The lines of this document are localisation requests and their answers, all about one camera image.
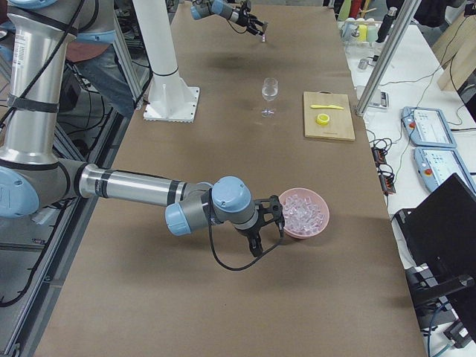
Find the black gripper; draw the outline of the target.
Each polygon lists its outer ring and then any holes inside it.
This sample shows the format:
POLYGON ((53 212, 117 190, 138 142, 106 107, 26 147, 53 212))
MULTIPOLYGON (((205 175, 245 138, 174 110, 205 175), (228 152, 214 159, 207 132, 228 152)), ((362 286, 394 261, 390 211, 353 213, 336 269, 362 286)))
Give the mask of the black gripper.
POLYGON ((284 236, 283 206, 276 195, 267 199, 255 199, 252 217, 247 222, 236 225, 236 230, 248 238, 249 250, 254 257, 260 257, 263 254, 260 231, 270 224, 275 224, 280 236, 284 236))
POLYGON ((237 24, 254 35, 263 36, 263 31, 266 31, 268 22, 261 22, 259 19, 255 19, 255 16, 250 13, 251 6, 248 3, 241 3, 238 10, 237 24))

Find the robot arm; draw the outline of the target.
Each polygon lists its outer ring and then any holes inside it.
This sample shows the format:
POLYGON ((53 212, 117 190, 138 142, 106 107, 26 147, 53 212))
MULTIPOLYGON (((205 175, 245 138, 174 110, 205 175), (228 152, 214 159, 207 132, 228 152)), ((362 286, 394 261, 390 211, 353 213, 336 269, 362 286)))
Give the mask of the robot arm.
POLYGON ((239 25, 255 36, 264 36, 267 22, 260 21, 251 13, 251 1, 192 1, 190 13, 193 19, 200 20, 217 15, 228 22, 239 25))
POLYGON ((215 184, 192 184, 160 176, 107 170, 95 164, 109 138, 120 138, 131 115, 116 108, 120 99, 100 93, 98 121, 70 123, 70 109, 60 100, 67 47, 73 41, 111 45, 112 63, 121 69, 129 96, 121 101, 135 109, 146 87, 152 89, 149 119, 191 122, 199 89, 179 76, 167 9, 156 2, 133 3, 134 17, 148 57, 144 82, 135 78, 120 34, 113 1, 9 1, 7 30, 13 36, 12 73, 1 146, 1 216, 31 215, 57 202, 93 196, 122 199, 165 209, 176 236, 230 222, 248 240, 255 258, 266 254, 260 230, 285 226, 276 196, 254 199, 237 177, 215 184))

